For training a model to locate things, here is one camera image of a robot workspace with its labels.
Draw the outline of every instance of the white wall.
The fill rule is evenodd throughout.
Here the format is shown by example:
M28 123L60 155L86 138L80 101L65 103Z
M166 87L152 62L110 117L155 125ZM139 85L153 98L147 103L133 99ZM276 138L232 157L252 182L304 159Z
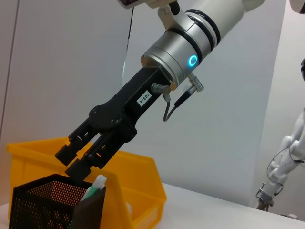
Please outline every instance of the white wall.
M118 1L20 1L0 144L0 203L10 188L6 143L67 136L121 88L131 13Z
M0 138L17 0L0 1Z
M193 2L180 4L186 10ZM248 205L284 8L284 0L268 0L248 13L195 71L205 90L167 123L160 98L123 149L153 157L167 184ZM163 32L155 10L135 9L124 83ZM172 93L173 101L182 89Z
M287 3L252 191L253 207L257 203L256 191L267 181L270 160L278 153L283 137L291 134L305 107L305 82L300 73L300 63L305 58L304 41L305 16L294 13ZM301 166L290 173L282 193L269 210L277 214L294 213L305 221L304 177L305 168Z

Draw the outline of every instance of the yellow plastic bin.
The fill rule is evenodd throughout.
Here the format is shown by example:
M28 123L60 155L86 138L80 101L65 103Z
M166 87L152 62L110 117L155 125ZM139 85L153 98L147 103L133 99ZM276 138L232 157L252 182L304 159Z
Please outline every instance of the yellow plastic bin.
M54 156L64 144L67 138L7 145L13 154L10 206L14 187L52 174L65 175L66 167ZM85 181L93 183L99 174L107 177L101 229L153 229L160 222L166 194L152 158L118 151L105 168L92 168Z

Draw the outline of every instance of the mesh container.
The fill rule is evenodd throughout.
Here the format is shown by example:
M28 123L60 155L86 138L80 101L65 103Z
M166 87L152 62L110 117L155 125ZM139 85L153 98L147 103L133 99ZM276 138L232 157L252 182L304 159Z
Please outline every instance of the mesh container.
M91 185L51 175L14 188L9 229L99 229L106 188L80 202Z

